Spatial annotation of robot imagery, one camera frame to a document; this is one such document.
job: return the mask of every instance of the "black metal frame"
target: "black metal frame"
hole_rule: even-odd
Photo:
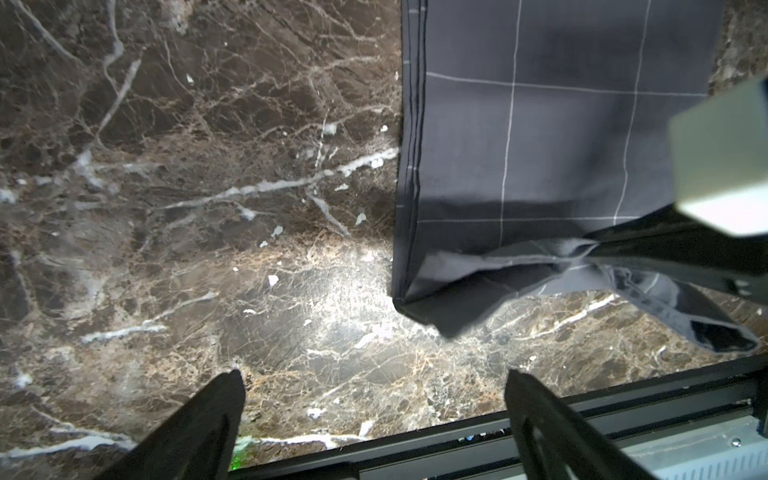
[[[623,446],[649,435],[663,435],[668,429],[689,429],[752,414],[759,386],[766,385],[762,382],[767,373],[768,355],[761,355],[563,401],[599,433]],[[230,472],[229,478],[493,480],[519,472],[521,461],[518,445],[511,436],[510,416],[498,412],[244,468]]]

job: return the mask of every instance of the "gray plaid cloth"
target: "gray plaid cloth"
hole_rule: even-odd
[[[707,97],[722,8],[403,0],[398,310],[454,336],[511,298],[612,288],[705,348],[757,347],[690,285],[595,266],[582,240],[674,201],[667,122]]]

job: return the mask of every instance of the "marble surface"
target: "marble surface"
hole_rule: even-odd
[[[498,411],[509,368],[571,395],[734,358],[606,292],[451,342],[395,312],[399,12],[0,3],[4,478],[90,478],[233,367],[246,466]],[[766,4],[724,22],[713,91],[768,68]]]

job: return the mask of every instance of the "dark gray fabric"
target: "dark gray fabric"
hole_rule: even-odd
[[[664,305],[652,308],[633,296],[639,273],[607,273],[568,251],[586,240],[548,240],[673,201],[667,122],[707,96],[722,7],[403,0],[397,307],[450,336],[508,298],[615,288],[700,345],[745,348],[701,339],[718,330],[669,313],[703,296],[665,279],[666,293],[646,295]],[[545,262],[529,240],[564,250]],[[697,325],[726,319],[709,303],[700,310]]]

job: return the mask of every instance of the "white grid line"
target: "white grid line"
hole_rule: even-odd
[[[532,83],[525,83],[522,81],[483,80],[481,78],[453,77],[451,75],[445,75],[445,74],[437,73],[435,71],[428,71],[427,76],[434,77],[434,78],[442,78],[444,80],[458,81],[462,83],[499,85],[502,87],[541,88],[543,90],[583,91],[584,93],[592,93],[592,94],[650,95],[650,96],[658,96],[658,97],[700,97],[700,98],[705,98],[709,96],[708,94],[698,94],[698,93],[678,92],[678,91],[607,90],[607,89],[600,89],[600,88],[568,87],[567,85],[532,84]]]
[[[648,293],[648,292],[650,292],[650,289],[652,289],[652,288],[654,288],[654,287],[656,286],[656,283],[659,281],[659,277],[660,277],[660,276],[661,276],[661,274],[660,274],[660,273],[657,273],[657,274],[656,274],[656,276],[655,276],[655,278],[654,278],[654,281],[650,283],[650,285],[648,286],[648,288],[647,288],[647,289],[643,290],[643,293]]]
[[[518,24],[515,30],[515,53],[512,55],[512,88],[509,93],[509,125],[507,125],[507,148],[504,150],[504,176],[502,177],[502,204],[498,212],[498,245],[504,240],[504,196],[507,187],[507,170],[509,169],[509,140],[512,136],[512,112],[515,109],[515,77],[518,74],[518,47],[520,46],[520,17],[523,11],[523,0],[518,0]]]
[[[505,285],[505,284],[500,283],[500,282],[496,282],[494,280],[491,280],[488,277],[486,277],[485,275],[481,275],[480,276],[480,280],[482,280],[482,281],[484,281],[486,283],[490,283],[491,285],[500,286],[501,288],[503,288],[504,290],[507,290],[510,293],[514,293],[514,294],[519,294],[520,293],[517,290],[515,290],[514,288],[512,288],[511,286]]]
[[[614,213],[614,225],[618,221],[619,210],[621,204],[624,202],[624,195],[627,193],[627,184],[629,183],[629,171],[627,170],[627,152],[629,151],[629,138],[632,135],[632,125],[634,125],[634,114],[637,111],[637,88],[640,86],[640,72],[643,67],[643,49],[645,48],[645,38],[648,33],[648,17],[650,16],[650,2],[645,7],[645,23],[643,23],[643,40],[640,42],[640,52],[637,54],[637,76],[634,79],[634,102],[632,103],[632,116],[629,119],[629,128],[627,129],[627,140],[624,142],[624,158],[621,162],[624,168],[624,186],[621,188],[621,197],[619,203],[616,206],[616,212]]]
[[[538,248],[544,255],[551,256],[551,253],[549,253],[547,249],[539,245],[539,243],[536,240],[531,240],[531,243],[533,244],[534,247]]]
[[[588,266],[594,266],[593,264],[589,263],[587,265],[579,265],[579,266],[572,266],[566,272],[570,272],[571,270],[581,270],[582,268],[587,268]]]
[[[636,220],[640,217],[543,217],[543,218],[505,218],[504,222],[538,222],[538,221],[559,221],[559,220]],[[417,223],[481,223],[498,222],[498,218],[426,218],[418,220]]]

